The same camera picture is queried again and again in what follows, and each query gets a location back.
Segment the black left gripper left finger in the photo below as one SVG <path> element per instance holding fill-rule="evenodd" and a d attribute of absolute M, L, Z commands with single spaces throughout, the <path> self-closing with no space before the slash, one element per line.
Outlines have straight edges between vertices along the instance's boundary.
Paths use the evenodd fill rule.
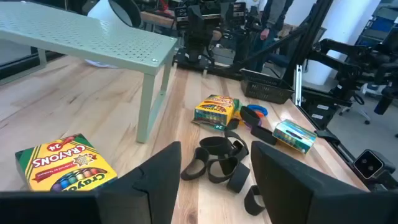
<path fill-rule="evenodd" d="M 101 224 L 171 224 L 181 160 L 181 142 L 174 141 L 101 189 Z"/>

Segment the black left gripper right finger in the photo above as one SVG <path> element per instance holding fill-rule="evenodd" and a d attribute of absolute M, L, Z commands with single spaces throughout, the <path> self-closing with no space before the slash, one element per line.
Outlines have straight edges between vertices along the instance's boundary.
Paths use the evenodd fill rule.
<path fill-rule="evenodd" d="M 367 224 L 364 191 L 253 141 L 251 162 L 272 224 Z"/>

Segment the blue green card package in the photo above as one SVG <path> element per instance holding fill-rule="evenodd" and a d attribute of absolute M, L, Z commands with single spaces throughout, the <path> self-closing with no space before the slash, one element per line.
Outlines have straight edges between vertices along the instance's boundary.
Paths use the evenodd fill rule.
<path fill-rule="evenodd" d="M 280 122 L 274 129 L 272 135 L 290 147 L 306 154 L 313 146 L 317 135 L 289 119 Z"/>

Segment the yellow green Crayola crayon box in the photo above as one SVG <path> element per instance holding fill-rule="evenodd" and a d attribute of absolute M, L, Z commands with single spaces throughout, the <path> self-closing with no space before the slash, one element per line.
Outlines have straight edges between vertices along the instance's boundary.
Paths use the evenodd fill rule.
<path fill-rule="evenodd" d="M 18 151 L 15 158 L 18 171 L 31 191 L 90 191 L 118 178 L 82 134 Z"/>
<path fill-rule="evenodd" d="M 210 95 L 194 109 L 193 122 L 224 131 L 238 110 L 237 98 L 223 95 Z"/>

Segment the black plastic basket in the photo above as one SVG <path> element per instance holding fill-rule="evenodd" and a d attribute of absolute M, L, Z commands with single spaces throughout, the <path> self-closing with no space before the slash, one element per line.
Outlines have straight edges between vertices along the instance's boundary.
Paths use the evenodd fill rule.
<path fill-rule="evenodd" d="M 294 91 L 285 81 L 263 73 L 242 69 L 241 89 L 246 97 L 284 104 Z"/>

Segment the office chair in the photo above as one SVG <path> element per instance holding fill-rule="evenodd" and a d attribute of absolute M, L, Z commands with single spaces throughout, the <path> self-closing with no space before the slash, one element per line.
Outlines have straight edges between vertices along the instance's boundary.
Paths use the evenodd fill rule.
<path fill-rule="evenodd" d="M 365 96 L 367 93 L 376 93 L 377 89 L 377 86 L 372 87 L 368 83 L 361 85 L 358 90 L 355 90 L 353 92 L 351 98 L 349 99 L 351 102 L 351 106 L 343 106 L 342 109 L 340 109 L 340 111 L 338 112 L 338 115 L 343 116 L 345 113 L 355 111 L 364 118 L 364 124 L 369 125 L 371 123 L 371 118 L 364 108 L 365 101 L 363 99 L 363 96 Z"/>

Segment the silver aluminium extrusion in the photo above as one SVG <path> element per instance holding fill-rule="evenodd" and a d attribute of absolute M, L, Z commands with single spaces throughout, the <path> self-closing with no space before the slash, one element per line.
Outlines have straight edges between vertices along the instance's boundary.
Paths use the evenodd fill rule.
<path fill-rule="evenodd" d="M 301 106 L 302 103 L 302 66 L 296 65 L 294 76 L 294 103 L 296 106 Z"/>

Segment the green perforated metal shelf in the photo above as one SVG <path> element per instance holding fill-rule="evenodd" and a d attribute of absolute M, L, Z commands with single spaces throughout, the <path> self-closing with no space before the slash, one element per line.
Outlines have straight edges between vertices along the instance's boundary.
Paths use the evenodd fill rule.
<path fill-rule="evenodd" d="M 25 1 L 0 1 L 0 39 L 142 72 L 137 142 L 165 98 L 177 39 Z"/>

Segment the person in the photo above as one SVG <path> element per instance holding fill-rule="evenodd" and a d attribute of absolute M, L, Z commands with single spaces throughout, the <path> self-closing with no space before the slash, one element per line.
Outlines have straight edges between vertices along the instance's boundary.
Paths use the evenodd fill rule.
<path fill-rule="evenodd" d="M 256 35 L 253 53 L 263 50 L 274 42 L 274 38 L 283 28 L 286 13 L 293 2 L 294 0 L 267 0 L 261 11 L 261 32 L 270 29 L 269 36 L 266 40 L 261 40 L 261 32 Z"/>

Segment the shelf with blue bins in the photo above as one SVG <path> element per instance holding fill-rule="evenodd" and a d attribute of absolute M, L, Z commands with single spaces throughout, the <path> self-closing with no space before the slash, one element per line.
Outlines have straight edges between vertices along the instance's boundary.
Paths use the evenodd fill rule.
<path fill-rule="evenodd" d="M 356 45 L 373 46 L 388 36 L 398 17 L 398 0 L 381 0 L 361 31 Z"/>

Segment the black frame clamp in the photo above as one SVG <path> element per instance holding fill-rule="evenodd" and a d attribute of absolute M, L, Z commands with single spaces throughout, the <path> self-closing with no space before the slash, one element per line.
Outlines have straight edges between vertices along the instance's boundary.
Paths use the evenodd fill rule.
<path fill-rule="evenodd" d="M 315 130 L 315 134 L 318 138 L 322 138 L 332 144 L 339 145 L 341 142 L 333 133 L 329 132 L 328 130 Z"/>

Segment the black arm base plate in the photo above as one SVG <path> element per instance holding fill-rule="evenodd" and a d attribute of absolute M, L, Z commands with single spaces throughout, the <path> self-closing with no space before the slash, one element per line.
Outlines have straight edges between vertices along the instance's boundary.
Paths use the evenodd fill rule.
<path fill-rule="evenodd" d="M 226 65 L 222 63 L 218 63 L 216 61 L 211 60 L 211 58 L 207 54 L 200 54 L 198 56 L 198 61 L 196 62 L 189 62 L 188 56 L 184 49 L 180 49 L 174 55 L 174 62 L 177 63 L 178 67 L 192 69 L 197 71 L 204 71 L 211 73 L 216 73 L 224 70 L 225 68 L 229 68 L 231 65 Z"/>

